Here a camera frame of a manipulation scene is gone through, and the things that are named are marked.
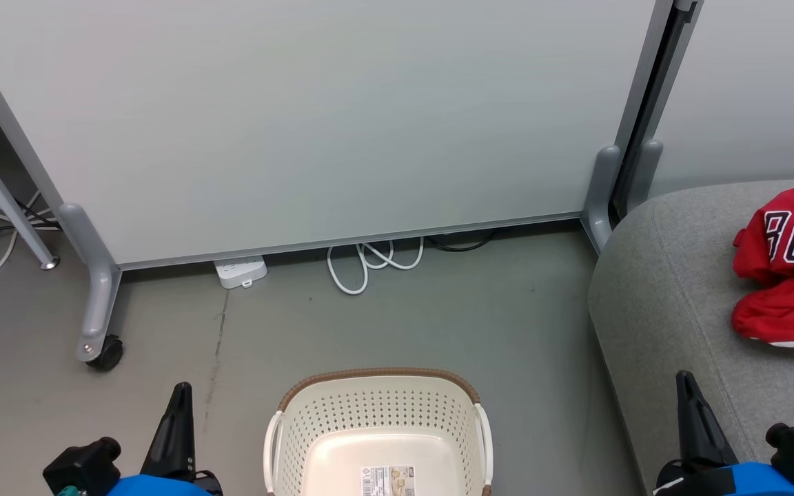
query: sticker on basket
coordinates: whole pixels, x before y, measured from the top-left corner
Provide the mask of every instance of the sticker on basket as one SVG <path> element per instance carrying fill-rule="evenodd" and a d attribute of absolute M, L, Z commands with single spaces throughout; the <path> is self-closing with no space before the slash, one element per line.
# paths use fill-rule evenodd
<path fill-rule="evenodd" d="M 362 468 L 360 493 L 361 496 L 416 496 L 416 469 L 409 465 Z"/>

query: concrete floor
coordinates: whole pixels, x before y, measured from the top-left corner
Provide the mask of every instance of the concrete floor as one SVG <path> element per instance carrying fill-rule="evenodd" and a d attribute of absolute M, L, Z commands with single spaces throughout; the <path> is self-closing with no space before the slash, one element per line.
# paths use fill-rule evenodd
<path fill-rule="evenodd" d="M 567 227 L 515 229 L 465 254 L 425 250 L 410 272 L 373 272 L 361 296 L 335 288 L 324 251 L 268 257 L 251 289 L 221 288 L 212 264 L 126 273 L 110 324 L 125 354 L 111 373 L 73 358 L 88 276 L 64 236 L 44 234 L 62 258 L 50 272 L 19 242 L 0 272 L 0 493 L 50 494 L 41 469 L 100 436 L 120 441 L 116 464 L 136 473 L 172 387 L 188 380 L 198 467 L 229 496 L 262 495 L 265 427 L 290 386 L 403 365 L 477 389 L 494 494 L 642 494 L 587 319 L 595 257 Z M 353 250 L 339 252 L 343 282 L 359 285 Z"/>

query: gray fabric ottoman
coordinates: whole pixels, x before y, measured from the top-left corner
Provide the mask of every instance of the gray fabric ottoman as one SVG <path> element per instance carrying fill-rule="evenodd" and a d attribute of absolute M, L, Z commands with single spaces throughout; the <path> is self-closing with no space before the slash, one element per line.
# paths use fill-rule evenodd
<path fill-rule="evenodd" d="M 678 458 L 675 373 L 692 371 L 737 458 L 767 462 L 765 432 L 794 426 L 794 349 L 741 338 L 734 304 L 753 282 L 731 270 L 734 235 L 794 181 L 688 189 L 618 225 L 589 290 L 590 315 L 646 488 Z"/>

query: white partition panel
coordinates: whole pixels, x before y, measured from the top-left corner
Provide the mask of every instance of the white partition panel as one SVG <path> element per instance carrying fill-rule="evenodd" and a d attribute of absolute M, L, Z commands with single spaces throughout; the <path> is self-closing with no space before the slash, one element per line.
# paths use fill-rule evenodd
<path fill-rule="evenodd" d="M 0 90 L 119 264 L 582 209 L 653 0 L 0 0 Z"/>
<path fill-rule="evenodd" d="M 794 178 L 794 1 L 706 2 L 655 138 L 649 197 Z"/>

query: white basket handle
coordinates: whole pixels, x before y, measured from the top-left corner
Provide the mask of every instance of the white basket handle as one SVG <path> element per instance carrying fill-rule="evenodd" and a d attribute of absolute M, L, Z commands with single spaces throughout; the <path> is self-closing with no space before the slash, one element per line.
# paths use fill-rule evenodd
<path fill-rule="evenodd" d="M 492 484 L 492 475 L 495 472 L 495 457 L 492 455 L 492 429 L 489 427 L 489 417 L 486 415 L 486 411 L 482 409 L 482 405 L 480 403 L 474 403 L 476 407 L 476 418 L 480 422 L 480 426 L 482 427 L 482 451 L 485 453 L 486 457 L 486 467 L 485 467 L 485 486 L 489 486 Z"/>
<path fill-rule="evenodd" d="M 282 411 L 277 411 L 274 417 L 268 422 L 268 429 L 265 431 L 265 451 L 262 452 L 262 477 L 265 478 L 265 490 L 274 493 L 274 464 L 272 454 L 274 452 L 274 434 L 277 433 L 278 424 L 281 423 Z"/>

